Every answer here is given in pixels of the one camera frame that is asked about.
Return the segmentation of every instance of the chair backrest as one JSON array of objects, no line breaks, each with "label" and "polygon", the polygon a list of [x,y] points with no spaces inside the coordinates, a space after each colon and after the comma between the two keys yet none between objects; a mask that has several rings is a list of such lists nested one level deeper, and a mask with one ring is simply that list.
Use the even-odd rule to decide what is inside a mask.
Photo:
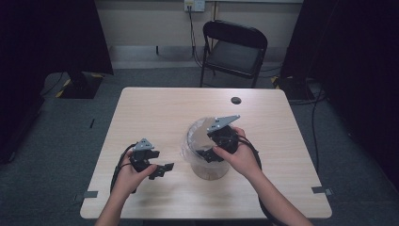
[{"label": "chair backrest", "polygon": [[258,49],[267,48],[266,36],[250,26],[215,20],[207,22],[202,31],[206,42],[209,37]]}]

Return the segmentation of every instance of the wooden table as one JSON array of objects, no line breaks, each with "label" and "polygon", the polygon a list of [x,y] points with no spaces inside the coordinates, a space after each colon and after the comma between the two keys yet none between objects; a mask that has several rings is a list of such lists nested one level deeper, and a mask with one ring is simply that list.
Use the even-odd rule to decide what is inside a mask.
[{"label": "wooden table", "polygon": [[[232,97],[242,100],[240,105]],[[188,127],[203,117],[241,115],[233,123],[245,129],[260,152],[263,172],[277,189],[308,218],[329,218],[324,193],[313,194],[320,181],[284,93],[274,89],[126,88],[108,130],[85,199],[83,218],[97,218],[109,197],[109,185],[120,154],[147,138],[159,158],[174,162],[173,171],[144,180],[126,201],[122,218],[216,219],[265,218],[256,192],[230,168],[215,181],[200,179],[180,155]]]}]

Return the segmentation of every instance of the black cable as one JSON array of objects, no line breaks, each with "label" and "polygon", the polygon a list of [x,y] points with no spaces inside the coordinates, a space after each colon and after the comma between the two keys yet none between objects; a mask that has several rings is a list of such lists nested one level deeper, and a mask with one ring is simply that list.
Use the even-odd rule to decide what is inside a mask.
[{"label": "black cable", "polygon": [[62,78],[62,75],[63,75],[63,74],[64,74],[64,72],[61,73],[61,75],[59,76],[58,80],[53,84],[53,86],[50,87],[49,89],[47,89],[45,92],[43,92],[40,96],[44,96],[44,95],[46,95],[47,93],[49,93],[49,92],[56,86],[56,84],[58,84],[59,81],[61,81],[61,78]]},{"label": "black cable", "polygon": [[309,67],[309,69],[308,69],[308,72],[307,72],[307,74],[306,74],[306,77],[305,77],[305,88],[308,86],[308,80],[307,80],[307,78],[309,77],[309,75],[310,75],[310,73],[311,73],[311,69],[313,68],[313,64],[314,64],[315,59],[318,58],[318,52],[319,52],[320,46],[322,45],[322,40],[324,39],[324,36],[325,36],[326,33],[327,33],[328,25],[329,25],[329,23],[331,23],[332,15],[334,14],[335,9],[337,8],[339,2],[340,2],[340,0],[337,0],[337,2],[335,3],[335,5],[334,5],[334,7],[333,7],[333,9],[332,9],[332,11],[331,11],[331,13],[330,13],[329,16],[328,16],[327,24],[325,25],[325,28],[324,28],[324,30],[323,30],[323,32],[322,32],[322,35],[321,35],[321,38],[319,39],[319,41],[318,41],[317,44],[316,44],[316,53],[315,53],[315,54],[312,56],[312,58],[311,58],[311,65],[310,65],[310,67]]},{"label": "black cable", "polygon": [[268,76],[258,76],[260,78],[271,78],[271,77],[277,77],[279,75],[279,73],[275,73],[273,75],[268,75]]},{"label": "black cable", "polygon": [[208,86],[208,87],[212,87],[212,88],[218,88],[218,87],[216,87],[216,86],[213,86],[213,85],[211,85],[211,84],[208,84],[208,83],[202,83],[202,85],[205,85],[205,86]]},{"label": "black cable", "polygon": [[[314,96],[320,96],[320,93],[314,93],[313,94]],[[316,99],[316,100],[310,100],[310,101],[308,101],[308,100],[305,100],[305,101],[289,101],[289,103],[290,103],[290,105],[311,105],[311,104],[314,104],[315,102],[322,102],[322,101],[324,101],[325,99],[327,98],[327,96],[326,95],[324,95],[323,96],[323,98],[319,98],[319,99]]]},{"label": "black cable", "polygon": [[322,90],[323,90],[323,86],[320,86],[319,95],[317,96],[316,101],[314,102],[313,110],[311,112],[311,130],[313,132],[314,148],[315,148],[315,152],[316,152],[316,173],[317,174],[319,174],[319,149],[318,149],[318,145],[317,145],[316,133],[314,130],[314,112],[316,110],[316,106],[317,106],[318,100],[320,99]]},{"label": "black cable", "polygon": [[187,7],[188,9],[188,16],[190,18],[190,26],[191,26],[191,47],[193,49],[193,55],[194,55],[194,61],[196,61],[196,64],[202,68],[202,64],[200,63],[200,58],[198,57],[197,54],[197,44],[196,44],[196,35],[194,32],[194,26],[193,26],[193,19],[191,17],[191,7]]},{"label": "black cable", "polygon": [[124,158],[124,156],[126,155],[126,153],[127,153],[131,148],[135,147],[136,144],[131,144],[131,145],[129,145],[129,147],[126,148],[126,150],[123,152],[123,154],[120,155],[120,161],[118,162],[117,166],[115,167],[114,175],[112,176],[110,192],[112,191],[112,188],[114,188],[114,184],[115,184],[115,182],[116,182],[117,179],[118,179],[118,174],[120,173],[120,169],[121,169],[122,167],[124,167],[124,166],[131,165],[130,163],[124,164],[124,165],[122,165],[122,166],[121,166],[120,164],[123,162],[123,158]]},{"label": "black cable", "polygon": [[217,2],[217,1],[214,1],[214,18],[213,18],[213,20],[215,19],[215,17],[216,17],[216,12],[217,12],[217,8],[219,7],[219,3]]},{"label": "black cable", "polygon": [[279,67],[277,67],[277,68],[273,68],[273,69],[267,69],[267,70],[261,70],[261,73],[265,73],[265,72],[270,72],[270,71],[274,71],[274,70],[277,70],[277,69],[280,69],[281,68],[281,66],[279,66]]},{"label": "black cable", "polygon": [[[253,155],[254,155],[254,157],[255,157],[255,159],[256,159],[256,162],[258,163],[259,168],[262,170],[262,162],[261,162],[261,158],[259,157],[258,151],[256,151],[255,147],[253,147],[252,143],[251,143],[246,137],[243,137],[243,136],[239,136],[239,137],[240,137],[240,138],[243,138],[244,140],[242,140],[242,139],[239,138],[238,141],[241,142],[241,143],[243,143],[243,144],[245,144],[245,145],[247,145],[247,146],[252,150],[252,153],[253,153]],[[276,224],[276,225],[280,225],[280,226],[285,226],[285,225],[286,225],[286,224],[284,224],[283,222],[281,222],[280,220],[278,220],[276,217],[274,217],[274,216],[267,210],[267,208],[264,206],[264,204],[263,204],[261,198],[259,198],[259,196],[258,196],[258,201],[259,201],[259,205],[261,206],[262,212],[267,216],[267,218],[268,218],[272,223],[274,223],[274,224]]]}]

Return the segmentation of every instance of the electrical outlet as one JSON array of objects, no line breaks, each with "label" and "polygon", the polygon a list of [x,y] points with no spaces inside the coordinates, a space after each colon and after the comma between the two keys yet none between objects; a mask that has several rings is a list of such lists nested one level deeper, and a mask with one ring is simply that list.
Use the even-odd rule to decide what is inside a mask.
[{"label": "electrical outlet", "polygon": [[205,11],[205,0],[194,0],[195,11]]},{"label": "electrical outlet", "polygon": [[184,11],[188,11],[188,8],[194,11],[194,0],[184,0]]},{"label": "electrical outlet", "polygon": [[191,8],[191,11],[205,11],[205,0],[184,0],[184,11],[188,11],[188,8]]}]

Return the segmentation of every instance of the chair seat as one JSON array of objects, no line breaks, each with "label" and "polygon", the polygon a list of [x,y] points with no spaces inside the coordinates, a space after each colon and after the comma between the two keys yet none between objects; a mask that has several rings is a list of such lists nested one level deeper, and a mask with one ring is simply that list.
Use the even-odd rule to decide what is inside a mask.
[{"label": "chair seat", "polygon": [[262,60],[262,51],[256,48],[218,41],[207,58],[207,65],[227,68],[253,76]]}]

